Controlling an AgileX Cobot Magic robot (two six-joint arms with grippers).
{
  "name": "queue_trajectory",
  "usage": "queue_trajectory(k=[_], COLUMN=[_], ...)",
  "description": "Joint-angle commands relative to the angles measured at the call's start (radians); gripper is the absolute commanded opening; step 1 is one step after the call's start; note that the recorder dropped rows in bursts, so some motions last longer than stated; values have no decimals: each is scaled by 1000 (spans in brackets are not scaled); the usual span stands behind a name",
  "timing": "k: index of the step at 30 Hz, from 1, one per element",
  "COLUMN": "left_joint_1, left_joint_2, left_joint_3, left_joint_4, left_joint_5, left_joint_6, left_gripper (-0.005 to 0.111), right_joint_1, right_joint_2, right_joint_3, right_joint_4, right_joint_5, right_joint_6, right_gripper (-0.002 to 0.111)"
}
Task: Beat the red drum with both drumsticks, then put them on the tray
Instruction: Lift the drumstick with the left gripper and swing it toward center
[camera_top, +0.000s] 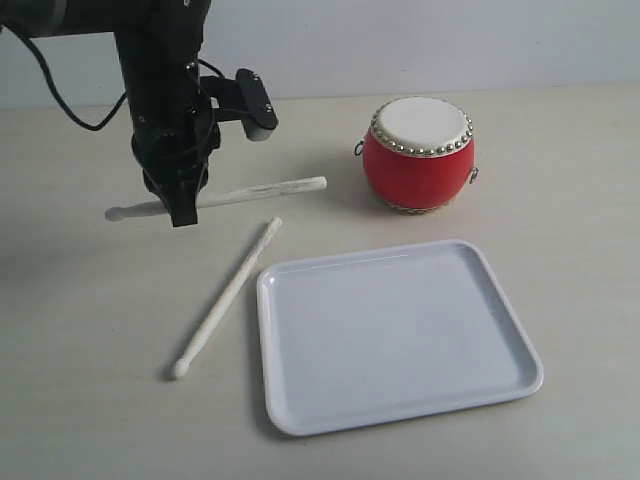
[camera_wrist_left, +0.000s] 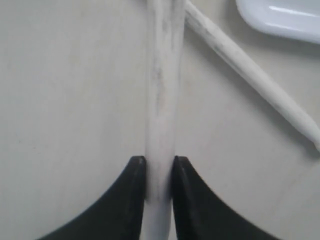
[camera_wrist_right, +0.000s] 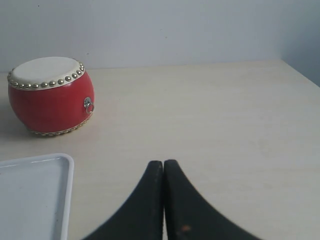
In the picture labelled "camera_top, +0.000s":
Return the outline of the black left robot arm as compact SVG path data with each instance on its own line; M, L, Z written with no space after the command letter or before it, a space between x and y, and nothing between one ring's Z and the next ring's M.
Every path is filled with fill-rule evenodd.
M214 114L200 86L198 56L208 1L4 1L1 24L33 53L61 97L37 38L111 33L133 124L132 151L147 189L175 227L198 221L208 181Z

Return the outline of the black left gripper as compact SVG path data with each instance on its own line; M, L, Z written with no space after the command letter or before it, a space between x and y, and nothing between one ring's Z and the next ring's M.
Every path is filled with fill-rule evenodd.
M176 127L157 127L147 138L132 138L134 156L147 190L159 196L174 228L198 223L197 197L209 181L209 157L220 146L211 101L198 94Z

